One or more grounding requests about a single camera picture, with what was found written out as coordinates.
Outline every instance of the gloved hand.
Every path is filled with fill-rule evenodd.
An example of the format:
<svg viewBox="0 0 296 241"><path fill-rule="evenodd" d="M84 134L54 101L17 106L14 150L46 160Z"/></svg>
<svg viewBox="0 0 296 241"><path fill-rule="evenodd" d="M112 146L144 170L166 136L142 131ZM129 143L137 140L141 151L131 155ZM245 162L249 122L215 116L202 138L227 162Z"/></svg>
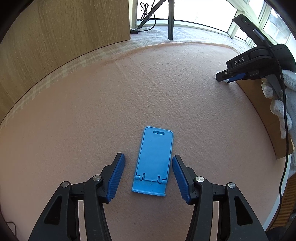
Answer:
<svg viewBox="0 0 296 241"><path fill-rule="evenodd" d="M296 125L296 74L289 71L283 70L283 77L286 88L286 107L287 107L287 123L288 131L292 128L292 122ZM281 137L286 137L285 121L284 121L284 103L279 99L276 93L273 92L268 81L265 81L262 85L262 90L266 98L272 99L270 110L273 114L277 115L280 122Z"/></svg>

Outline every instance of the silver screw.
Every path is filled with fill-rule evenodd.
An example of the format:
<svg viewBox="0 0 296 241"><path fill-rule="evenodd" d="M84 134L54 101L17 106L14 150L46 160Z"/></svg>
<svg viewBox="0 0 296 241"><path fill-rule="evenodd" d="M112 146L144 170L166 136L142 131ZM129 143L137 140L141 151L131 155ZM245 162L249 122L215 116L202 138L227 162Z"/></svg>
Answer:
<svg viewBox="0 0 296 241"><path fill-rule="evenodd" d="M67 186L69 186L69 183L67 181L62 182L61 184L62 188L66 188Z"/></svg>
<svg viewBox="0 0 296 241"><path fill-rule="evenodd" d="M228 186L229 186L229 188L232 188L232 189L236 187L236 185L234 183L228 183Z"/></svg>
<svg viewBox="0 0 296 241"><path fill-rule="evenodd" d="M102 177L100 176L100 175L95 175L94 177L93 177L93 180L94 181L100 181L102 179Z"/></svg>
<svg viewBox="0 0 296 241"><path fill-rule="evenodd" d="M203 177L196 177L195 180L199 183L202 183L205 179Z"/></svg>

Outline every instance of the blue plastic phone holder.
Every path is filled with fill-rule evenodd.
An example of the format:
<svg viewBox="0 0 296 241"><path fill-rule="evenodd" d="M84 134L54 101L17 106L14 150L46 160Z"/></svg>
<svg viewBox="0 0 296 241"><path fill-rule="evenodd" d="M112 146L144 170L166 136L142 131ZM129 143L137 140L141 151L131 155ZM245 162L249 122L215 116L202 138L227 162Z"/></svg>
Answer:
<svg viewBox="0 0 296 241"><path fill-rule="evenodd" d="M165 196L172 147L172 131L151 126L144 129L133 192Z"/></svg>

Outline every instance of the white glove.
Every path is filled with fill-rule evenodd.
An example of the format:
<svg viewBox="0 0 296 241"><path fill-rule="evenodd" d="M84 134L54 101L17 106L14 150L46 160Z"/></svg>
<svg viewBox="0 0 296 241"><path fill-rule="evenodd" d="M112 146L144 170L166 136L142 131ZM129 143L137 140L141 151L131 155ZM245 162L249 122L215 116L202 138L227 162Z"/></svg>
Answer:
<svg viewBox="0 0 296 241"><path fill-rule="evenodd" d="M287 86L287 89L288 88L290 89L288 93L290 93L291 91L296 91L296 74L289 70L283 70L283 77L284 77L284 82L285 82L285 85ZM281 137L282 139L284 139L286 138L285 120L284 120L284 103L278 98L277 94L273 92L268 81L265 81L261 85L261 87L265 97L269 99L273 99L270 105L270 110L273 114L277 115L279 118ZM288 124L288 131L290 131L292 128L292 120L288 112L287 112L287 124Z"/></svg>

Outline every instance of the beige fabric surface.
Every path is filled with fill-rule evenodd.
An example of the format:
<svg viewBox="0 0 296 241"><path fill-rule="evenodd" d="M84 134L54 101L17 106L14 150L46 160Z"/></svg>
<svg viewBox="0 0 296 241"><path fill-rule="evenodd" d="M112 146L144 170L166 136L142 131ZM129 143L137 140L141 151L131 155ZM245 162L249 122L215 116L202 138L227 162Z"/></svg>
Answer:
<svg viewBox="0 0 296 241"><path fill-rule="evenodd" d="M138 48L74 71L15 113L0 134L0 201L20 240L62 181L86 181L117 152L126 167L104 206L113 241L185 240L193 206L182 200L171 168L166 197L131 192L145 126L172 130L172 155L210 182L235 182L264 223L284 164L239 86L215 80L235 55L195 43Z"/></svg>

